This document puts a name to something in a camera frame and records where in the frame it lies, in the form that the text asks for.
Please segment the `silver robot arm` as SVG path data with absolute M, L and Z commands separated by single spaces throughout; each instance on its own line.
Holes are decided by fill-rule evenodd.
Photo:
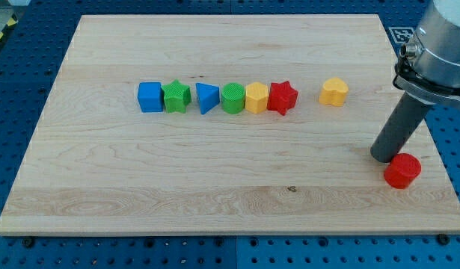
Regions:
M 401 45 L 393 85 L 426 105 L 460 110 L 460 0 L 431 0 Z

